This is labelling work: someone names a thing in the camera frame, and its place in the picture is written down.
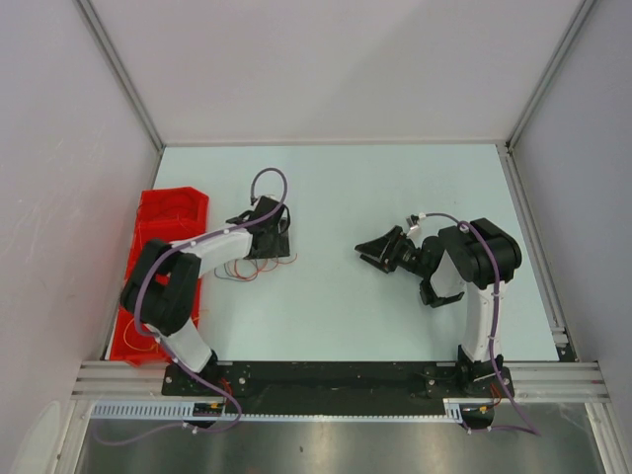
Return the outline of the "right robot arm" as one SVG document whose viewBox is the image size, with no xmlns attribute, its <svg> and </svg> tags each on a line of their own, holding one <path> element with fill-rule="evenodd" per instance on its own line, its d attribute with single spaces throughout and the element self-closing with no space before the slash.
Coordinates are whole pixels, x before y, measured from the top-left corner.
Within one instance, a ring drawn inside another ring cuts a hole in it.
<svg viewBox="0 0 632 474">
<path fill-rule="evenodd" d="M 467 300 L 466 327 L 454 369 L 422 372 L 426 383 L 448 386 L 469 397 L 513 395 L 511 373 L 504 367 L 500 316 L 508 284 L 521 266 L 514 237 L 486 218 L 456 219 L 417 245 L 412 234 L 423 216 L 408 218 L 409 229 L 395 226 L 386 234 L 355 246 L 359 257 L 385 274 L 401 268 L 421 279 L 424 305 L 439 308 Z"/>
</svg>

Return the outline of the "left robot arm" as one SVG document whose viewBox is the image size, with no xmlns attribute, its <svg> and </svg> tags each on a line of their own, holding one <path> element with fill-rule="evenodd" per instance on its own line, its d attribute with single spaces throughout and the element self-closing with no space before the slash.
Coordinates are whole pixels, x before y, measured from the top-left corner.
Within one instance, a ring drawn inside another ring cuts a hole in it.
<svg viewBox="0 0 632 474">
<path fill-rule="evenodd" d="M 218 382 L 216 353 L 193 322 L 198 281 L 230 261 L 287 257 L 289 225 L 287 205 L 262 196 L 213 232 L 174 242 L 155 238 L 142 248 L 120 306 L 186 367 L 183 380 L 196 394 Z"/>
</svg>

